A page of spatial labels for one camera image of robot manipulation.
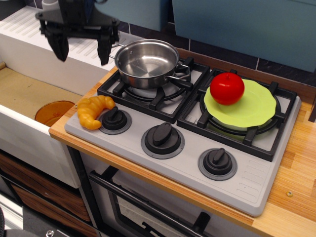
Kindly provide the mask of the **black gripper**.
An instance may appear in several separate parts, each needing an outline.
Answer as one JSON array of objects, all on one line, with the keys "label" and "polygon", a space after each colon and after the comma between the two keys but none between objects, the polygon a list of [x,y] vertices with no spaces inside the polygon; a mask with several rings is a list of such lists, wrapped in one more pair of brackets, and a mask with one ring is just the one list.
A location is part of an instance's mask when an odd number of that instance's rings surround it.
[{"label": "black gripper", "polygon": [[108,64],[112,43],[120,38],[120,21],[100,12],[97,4],[104,0],[59,0],[59,8],[36,14],[40,32],[51,46],[56,57],[65,62],[69,53],[68,38],[93,39],[98,42],[101,65]]}]

